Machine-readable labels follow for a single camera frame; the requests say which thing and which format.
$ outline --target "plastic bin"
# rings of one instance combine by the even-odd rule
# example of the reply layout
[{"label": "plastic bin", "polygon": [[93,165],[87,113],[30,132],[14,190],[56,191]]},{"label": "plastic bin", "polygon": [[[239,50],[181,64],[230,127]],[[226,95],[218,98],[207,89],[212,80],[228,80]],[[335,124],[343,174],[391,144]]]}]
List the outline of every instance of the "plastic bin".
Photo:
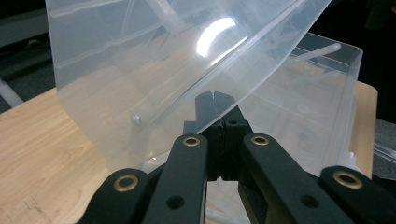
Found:
[{"label": "plastic bin", "polygon": [[60,102],[110,170],[140,168],[195,119],[195,96],[240,103],[329,2],[47,0]]},{"label": "plastic bin", "polygon": [[[47,0],[60,102],[110,170],[163,163],[205,91],[235,98],[306,171],[353,166],[361,50],[306,33],[329,2]],[[247,221],[236,192],[208,184],[209,220]]]}]

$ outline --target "screw hole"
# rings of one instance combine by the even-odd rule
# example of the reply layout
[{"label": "screw hole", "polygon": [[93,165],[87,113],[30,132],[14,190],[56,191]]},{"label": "screw hole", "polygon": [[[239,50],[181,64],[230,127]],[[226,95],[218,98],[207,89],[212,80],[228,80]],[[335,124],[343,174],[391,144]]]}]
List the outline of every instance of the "screw hole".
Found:
[{"label": "screw hole", "polygon": [[183,139],[183,144],[188,147],[196,147],[201,143],[199,138],[196,137],[187,137]]},{"label": "screw hole", "polygon": [[303,205],[305,205],[305,207],[309,207],[309,208],[318,208],[319,207],[319,201],[308,194],[303,195],[300,198],[300,201],[303,203]]},{"label": "screw hole", "polygon": [[136,187],[139,179],[135,175],[122,175],[113,184],[113,188],[118,192],[125,192]]},{"label": "screw hole", "polygon": [[253,136],[251,141],[258,146],[265,146],[270,143],[270,140],[262,136]]},{"label": "screw hole", "polygon": [[166,205],[172,210],[177,210],[184,205],[184,199],[180,196],[172,196],[168,198]]},{"label": "screw hole", "polygon": [[343,185],[350,189],[359,189],[363,186],[363,183],[360,179],[358,179],[353,174],[344,171],[335,172],[332,177],[337,181],[340,185]]}]

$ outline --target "wooden surface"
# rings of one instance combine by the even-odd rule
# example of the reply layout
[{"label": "wooden surface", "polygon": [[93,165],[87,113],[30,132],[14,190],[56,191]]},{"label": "wooden surface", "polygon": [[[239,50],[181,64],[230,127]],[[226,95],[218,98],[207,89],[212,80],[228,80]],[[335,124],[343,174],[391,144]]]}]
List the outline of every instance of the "wooden surface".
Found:
[{"label": "wooden surface", "polygon": [[[356,93],[351,146],[370,175],[377,93],[362,83]],[[76,223],[107,175],[106,159],[55,90],[0,115],[0,223]]]},{"label": "wooden surface", "polygon": [[373,87],[358,82],[355,94],[357,108],[350,150],[358,158],[356,163],[361,171],[371,177],[378,92]]}]

